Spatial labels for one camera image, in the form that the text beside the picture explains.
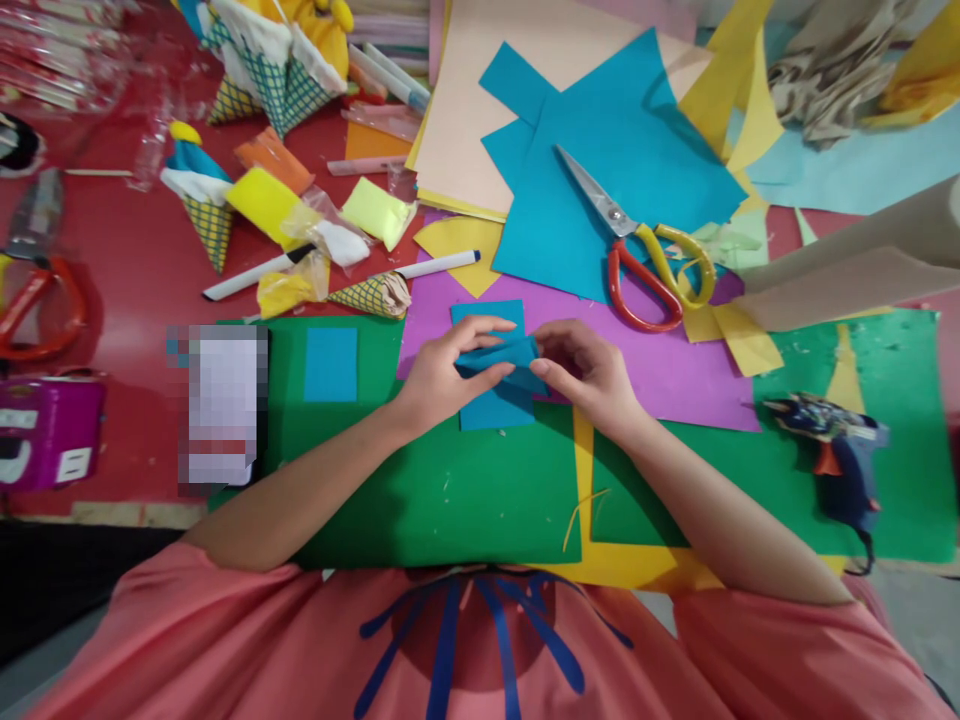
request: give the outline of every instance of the blue glue gun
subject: blue glue gun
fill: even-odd
[[[880,513],[872,456],[874,450],[887,446],[890,429],[867,415],[809,393],[763,404],[773,411],[782,428],[821,443],[820,459],[814,468],[820,509],[828,518],[857,532],[867,547],[869,572],[873,565],[870,533]]]

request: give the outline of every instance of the red pliers handle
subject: red pliers handle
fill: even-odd
[[[66,350],[87,324],[87,303],[66,260],[53,256],[37,260],[36,263],[26,285],[20,289],[0,317],[0,360],[12,362],[46,360]],[[13,336],[20,327],[20,323],[54,282],[63,288],[70,305],[70,317],[66,324],[49,340],[37,345],[14,348]]]
[[[621,260],[627,266],[627,269],[642,280],[644,285],[653,290],[666,306],[667,319],[662,323],[651,323],[637,317],[623,301],[623,291],[620,289]],[[669,332],[683,320],[683,305],[680,300],[646,265],[630,254],[627,244],[622,238],[613,244],[613,250],[607,256],[607,269],[610,272],[610,296],[613,298],[613,305],[624,322],[632,328],[643,332]]]

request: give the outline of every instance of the paper cone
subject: paper cone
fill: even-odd
[[[200,236],[214,269],[217,274],[223,273],[230,230],[233,228],[233,211],[226,205],[197,202],[189,195],[183,197],[183,206],[190,215],[190,222]]]
[[[281,139],[297,125],[322,108],[337,95],[331,94],[314,80],[303,63],[290,58],[287,63],[286,112],[282,125],[273,123]]]
[[[233,78],[224,75],[223,81],[220,83],[220,89],[217,90],[217,99],[214,100],[213,109],[207,117],[207,125],[220,125],[231,120],[259,115],[262,112],[263,108],[253,98],[253,95],[237,85]]]
[[[395,273],[375,275],[356,285],[337,290],[329,295],[327,300],[393,320],[402,320],[410,307],[407,285]]]

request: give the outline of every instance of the purple paper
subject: purple paper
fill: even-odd
[[[418,262],[430,256],[420,251]],[[598,258],[597,272],[606,272]],[[657,320],[663,308],[626,276],[627,306],[642,318]],[[743,282],[727,273],[717,283],[713,303],[743,294]],[[420,346],[450,329],[450,306],[477,302],[450,273],[417,278],[407,311],[397,377],[410,372]],[[690,344],[683,327],[669,333],[644,333],[626,325],[609,305],[503,275],[483,294],[483,302],[523,300],[528,332],[551,320],[579,318],[623,351],[637,397],[661,420],[759,432],[753,406],[753,381],[740,375],[722,340]]]

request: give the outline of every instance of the person's right hand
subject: person's right hand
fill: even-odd
[[[649,419],[616,345],[580,320],[549,322],[533,336],[542,355],[530,364],[534,375],[563,393],[597,430],[620,442]]]

